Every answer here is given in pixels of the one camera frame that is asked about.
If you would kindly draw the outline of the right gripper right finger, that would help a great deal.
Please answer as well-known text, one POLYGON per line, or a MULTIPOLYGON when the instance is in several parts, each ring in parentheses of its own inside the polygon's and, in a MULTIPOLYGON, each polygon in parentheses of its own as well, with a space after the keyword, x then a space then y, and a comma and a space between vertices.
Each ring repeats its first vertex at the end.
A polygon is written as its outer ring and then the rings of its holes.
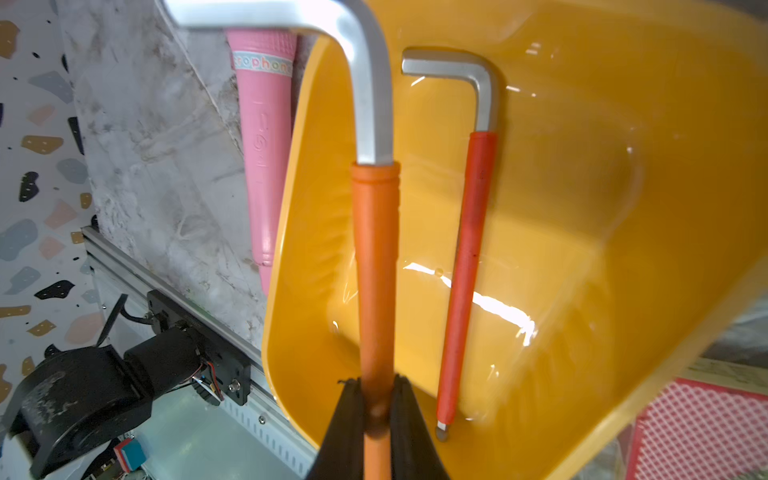
POLYGON ((391 467, 396 480, 448 479, 410 381, 394 378, 390 407, 391 467))

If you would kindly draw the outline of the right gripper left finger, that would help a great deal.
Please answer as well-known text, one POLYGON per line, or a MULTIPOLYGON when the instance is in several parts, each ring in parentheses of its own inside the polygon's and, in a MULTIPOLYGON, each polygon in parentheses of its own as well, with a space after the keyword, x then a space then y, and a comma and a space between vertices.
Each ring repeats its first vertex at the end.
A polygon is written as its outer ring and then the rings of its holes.
POLYGON ((365 404, 360 380, 341 384, 343 390, 307 480, 363 479, 365 404))

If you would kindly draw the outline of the red-sleeved hex key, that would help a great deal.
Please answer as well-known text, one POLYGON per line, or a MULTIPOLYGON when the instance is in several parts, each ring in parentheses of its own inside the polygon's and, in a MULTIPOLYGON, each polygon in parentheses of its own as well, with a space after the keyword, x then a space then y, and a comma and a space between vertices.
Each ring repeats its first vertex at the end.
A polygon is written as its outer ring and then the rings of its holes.
POLYGON ((402 54, 409 76, 457 80, 475 92, 474 130, 468 143, 456 254, 443 342, 436 410, 436 438, 445 442, 454 422, 479 267, 484 225, 497 156, 499 85, 484 58, 449 50, 411 47, 402 54))

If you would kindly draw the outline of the orange-sleeved hex key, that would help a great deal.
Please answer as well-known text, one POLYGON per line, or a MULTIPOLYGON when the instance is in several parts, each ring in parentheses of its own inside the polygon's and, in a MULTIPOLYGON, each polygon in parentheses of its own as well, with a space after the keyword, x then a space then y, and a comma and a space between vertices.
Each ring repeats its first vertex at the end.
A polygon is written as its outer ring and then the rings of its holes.
POLYGON ((366 407, 364 476, 389 479, 400 167, 393 159, 391 69, 380 26, 361 1, 169 1, 166 8, 185 28, 314 30, 343 50, 353 90, 357 154, 351 177, 366 407))

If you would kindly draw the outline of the yellow plastic storage tray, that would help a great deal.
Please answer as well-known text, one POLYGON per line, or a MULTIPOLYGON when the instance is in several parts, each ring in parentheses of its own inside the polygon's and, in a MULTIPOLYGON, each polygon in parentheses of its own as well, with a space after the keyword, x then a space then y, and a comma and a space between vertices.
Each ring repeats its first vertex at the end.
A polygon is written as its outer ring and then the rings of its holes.
POLYGON ((374 1, 401 165, 395 367, 429 426, 475 95, 501 82, 454 479, 567 478, 767 290, 763 1, 374 1))

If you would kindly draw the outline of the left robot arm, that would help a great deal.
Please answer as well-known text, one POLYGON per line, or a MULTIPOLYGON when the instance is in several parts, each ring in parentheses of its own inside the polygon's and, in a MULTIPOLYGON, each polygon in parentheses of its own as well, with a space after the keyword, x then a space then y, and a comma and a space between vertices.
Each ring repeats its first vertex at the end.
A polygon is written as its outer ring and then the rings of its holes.
POLYGON ((59 352, 20 383, 2 425, 42 479, 148 420, 153 402, 200 364, 195 338, 179 329, 124 354, 110 345, 59 352))

